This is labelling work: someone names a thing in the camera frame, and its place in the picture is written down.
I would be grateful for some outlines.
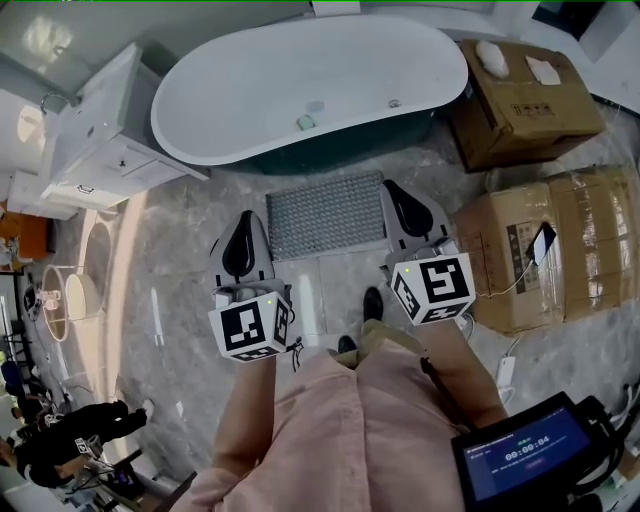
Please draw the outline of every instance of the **white cabinet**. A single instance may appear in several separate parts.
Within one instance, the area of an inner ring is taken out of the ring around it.
[[[141,53],[127,47],[79,91],[80,105],[60,113],[41,170],[47,201],[103,210],[180,176],[209,178],[208,170],[167,156],[153,138],[149,116],[160,78],[139,62]]]

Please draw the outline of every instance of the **smartphone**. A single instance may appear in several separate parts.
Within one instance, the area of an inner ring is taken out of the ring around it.
[[[556,232],[548,222],[543,222],[526,252],[529,260],[533,261],[536,267],[542,263],[555,239]]]

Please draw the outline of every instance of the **faucet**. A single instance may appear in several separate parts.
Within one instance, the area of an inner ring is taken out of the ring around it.
[[[77,107],[78,105],[80,105],[80,101],[82,101],[82,98],[80,96],[65,96],[64,94],[60,94],[59,92],[50,91],[42,97],[42,101],[40,102],[40,112],[42,112],[42,117],[47,115],[47,110],[44,108],[44,105],[51,97],[59,98],[65,101],[69,104],[70,107]]]

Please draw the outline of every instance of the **bath mat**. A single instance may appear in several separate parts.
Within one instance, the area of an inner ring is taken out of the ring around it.
[[[384,238],[382,173],[358,174],[267,195],[275,261]]]

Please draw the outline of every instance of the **timer display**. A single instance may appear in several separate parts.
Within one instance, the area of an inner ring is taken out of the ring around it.
[[[476,500],[490,498],[536,478],[574,457],[588,436],[561,407],[503,437],[464,451]]]
[[[507,453],[504,456],[504,458],[507,461],[517,459],[522,455],[526,455],[527,453],[533,452],[533,450],[535,450],[536,448],[540,448],[544,446],[545,443],[548,443],[548,442],[549,442],[549,436],[544,436],[538,439],[535,443],[525,444],[524,446],[520,446],[520,443],[518,443],[519,445],[518,451],[512,451],[511,453]]]

